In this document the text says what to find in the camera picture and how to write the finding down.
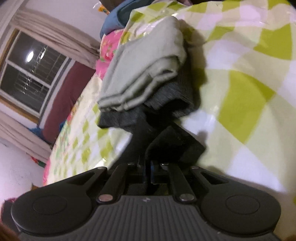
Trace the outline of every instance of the bed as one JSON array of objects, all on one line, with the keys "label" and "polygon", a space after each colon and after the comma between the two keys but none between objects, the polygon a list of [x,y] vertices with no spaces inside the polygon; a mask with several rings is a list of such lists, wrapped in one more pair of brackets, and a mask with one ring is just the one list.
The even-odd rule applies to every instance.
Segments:
[{"label": "bed", "polygon": [[[201,106],[180,119],[207,149],[198,165],[275,196],[275,233],[296,237],[296,11],[285,0],[175,1],[133,10],[120,44],[148,34],[165,16],[182,21]],[[46,167],[51,184],[110,167],[128,144],[121,129],[100,129],[95,74],[75,104]]]}]

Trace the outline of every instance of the curtain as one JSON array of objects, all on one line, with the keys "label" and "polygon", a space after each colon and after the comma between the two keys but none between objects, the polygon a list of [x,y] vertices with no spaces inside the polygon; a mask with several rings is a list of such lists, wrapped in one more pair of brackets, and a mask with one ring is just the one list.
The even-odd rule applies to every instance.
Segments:
[{"label": "curtain", "polygon": [[19,9],[10,23],[59,53],[95,69],[100,43],[73,26],[27,8]]},{"label": "curtain", "polygon": [[49,159],[50,146],[2,111],[0,111],[0,137],[44,163]]}]

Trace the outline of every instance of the metal pin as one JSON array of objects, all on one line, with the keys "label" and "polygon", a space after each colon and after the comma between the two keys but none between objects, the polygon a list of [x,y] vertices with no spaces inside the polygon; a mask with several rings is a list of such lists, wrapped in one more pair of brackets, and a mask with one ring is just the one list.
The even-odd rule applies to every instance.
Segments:
[{"label": "metal pin", "polygon": [[101,202],[110,202],[113,200],[113,196],[110,194],[102,194],[99,196]]},{"label": "metal pin", "polygon": [[184,201],[184,202],[188,202],[188,201],[193,201],[194,200],[194,196],[192,194],[189,194],[189,193],[181,194],[179,196],[179,198],[180,198],[181,201]]}]

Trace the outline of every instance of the ribbed black surface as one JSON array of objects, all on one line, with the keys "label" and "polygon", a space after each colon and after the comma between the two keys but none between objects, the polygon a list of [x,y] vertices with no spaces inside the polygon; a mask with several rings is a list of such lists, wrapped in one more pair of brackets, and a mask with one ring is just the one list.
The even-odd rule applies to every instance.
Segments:
[{"label": "ribbed black surface", "polygon": [[226,241],[279,239],[273,234],[239,238],[209,226],[195,207],[182,205],[171,196],[123,196],[120,201],[100,206],[92,218],[72,233],[58,237],[21,234],[22,241]]}]

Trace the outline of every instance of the window pane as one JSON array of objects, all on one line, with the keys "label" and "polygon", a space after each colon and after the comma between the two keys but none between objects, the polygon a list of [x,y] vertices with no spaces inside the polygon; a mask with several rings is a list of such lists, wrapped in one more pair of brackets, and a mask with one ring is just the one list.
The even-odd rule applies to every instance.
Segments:
[{"label": "window pane", "polygon": [[9,60],[51,84],[66,57],[47,45],[21,33]]},{"label": "window pane", "polygon": [[37,112],[40,111],[49,91],[48,88],[10,65],[7,65],[0,89]]}]

